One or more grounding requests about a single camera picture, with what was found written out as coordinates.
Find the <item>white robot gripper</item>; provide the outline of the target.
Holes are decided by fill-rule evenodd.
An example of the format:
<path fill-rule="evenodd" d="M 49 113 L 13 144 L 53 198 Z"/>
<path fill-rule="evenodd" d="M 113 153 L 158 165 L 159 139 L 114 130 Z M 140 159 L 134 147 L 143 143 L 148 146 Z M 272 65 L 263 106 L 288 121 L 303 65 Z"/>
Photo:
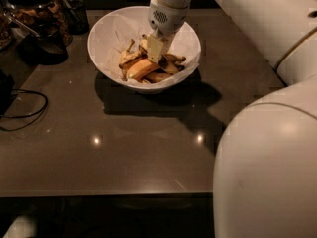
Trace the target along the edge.
<path fill-rule="evenodd" d="M 185 22 L 187 8 L 173 8 L 159 0 L 150 0 L 148 21 L 153 31 L 147 36 L 148 59 L 159 63 Z"/>

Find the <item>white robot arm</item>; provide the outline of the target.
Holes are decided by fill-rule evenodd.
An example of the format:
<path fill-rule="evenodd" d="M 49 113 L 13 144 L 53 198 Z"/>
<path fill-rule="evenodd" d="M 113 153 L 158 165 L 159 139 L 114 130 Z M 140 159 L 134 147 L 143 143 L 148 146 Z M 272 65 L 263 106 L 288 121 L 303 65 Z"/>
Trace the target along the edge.
<path fill-rule="evenodd" d="M 183 24 L 191 0 L 151 0 Z M 317 238 L 316 0 L 215 0 L 286 86 L 227 126 L 213 175 L 215 238 Z"/>

